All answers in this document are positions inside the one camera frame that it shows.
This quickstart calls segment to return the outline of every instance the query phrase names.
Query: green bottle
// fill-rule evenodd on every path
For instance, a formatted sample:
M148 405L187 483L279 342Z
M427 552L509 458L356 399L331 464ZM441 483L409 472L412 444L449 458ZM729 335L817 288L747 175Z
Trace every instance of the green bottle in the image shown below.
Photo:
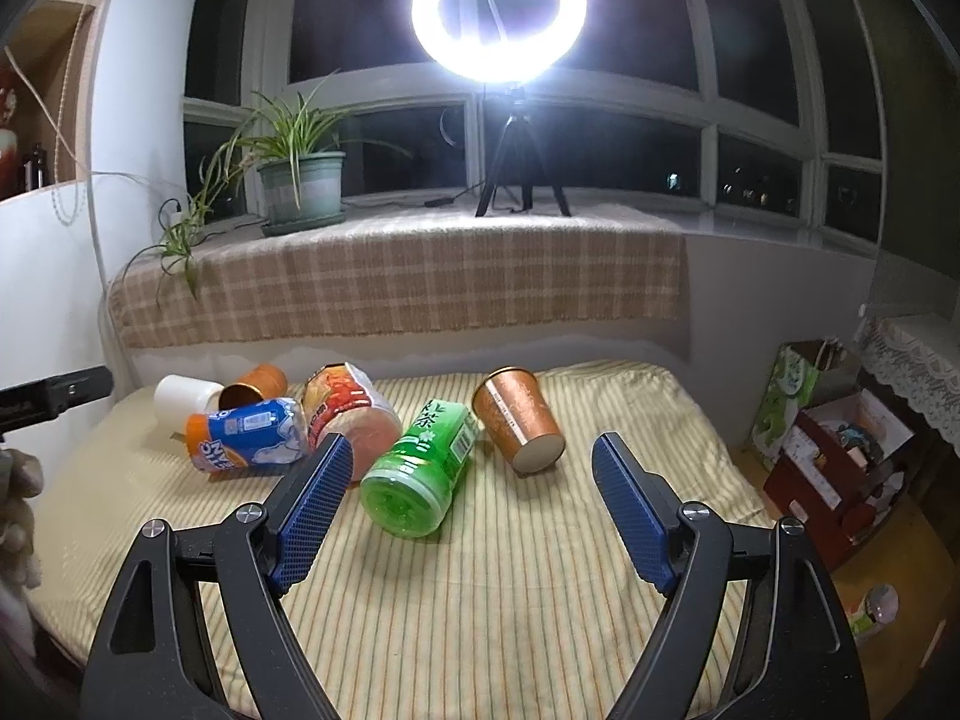
M440 527L478 433L462 403L429 400L360 483L360 502L387 533L420 538Z

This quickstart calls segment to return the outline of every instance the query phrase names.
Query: copper cup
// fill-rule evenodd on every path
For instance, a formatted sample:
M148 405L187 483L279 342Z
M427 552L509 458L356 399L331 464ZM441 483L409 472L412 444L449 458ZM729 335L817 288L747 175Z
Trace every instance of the copper cup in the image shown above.
M557 420L529 370L506 367L491 373L474 392L472 405L517 473L552 466L566 448Z
M287 394L287 377L276 365L258 365L220 393L220 410L252 406Z

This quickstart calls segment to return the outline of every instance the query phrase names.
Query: green gift bag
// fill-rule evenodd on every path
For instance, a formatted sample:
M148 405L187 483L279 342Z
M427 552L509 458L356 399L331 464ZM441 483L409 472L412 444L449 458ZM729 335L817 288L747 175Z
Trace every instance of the green gift bag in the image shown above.
M757 412L751 439L771 469L800 409L856 391L860 360L840 341L784 343Z

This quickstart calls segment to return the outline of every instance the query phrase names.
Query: red box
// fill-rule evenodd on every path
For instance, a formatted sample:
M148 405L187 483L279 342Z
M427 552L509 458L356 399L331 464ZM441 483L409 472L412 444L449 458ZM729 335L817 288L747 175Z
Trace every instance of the red box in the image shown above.
M862 392L797 415L791 431L799 432L784 442L763 490L781 512L803 520L824 565L834 570L877 520L877 510L866 503L877 479L868 477L814 415L831 423L870 423L872 435L882 434L875 437L885 460L912 434L872 394ZM891 463L885 473L892 469Z

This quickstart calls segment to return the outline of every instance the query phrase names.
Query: tripod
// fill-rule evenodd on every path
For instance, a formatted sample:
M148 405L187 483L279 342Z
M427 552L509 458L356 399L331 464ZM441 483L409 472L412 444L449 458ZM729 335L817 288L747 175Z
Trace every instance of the tripod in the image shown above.
M493 156L493 165L490 173L483 184L483 191L480 194L480 204L477 206L477 215L481 217L487 213L493 198L496 196L496 187L500 182L503 172L503 163L507 156L507 149L510 146L517 146L517 154L520 156L520 191L522 204L520 212L532 210L534 207L534 185L532 180L532 170L534 165L531 159L536 159L539 165L544 169L547 183L553 187L553 196L560 206L560 213L565 217L570 215L570 206L566 202L566 195L563 193L563 187L551 177L549 169L544 159L544 149L536 139L533 124L527 116L526 104L523 98L522 90L515 91L512 94L512 111L507 124L504 124L503 132L500 135L500 142L496 147L496 154Z

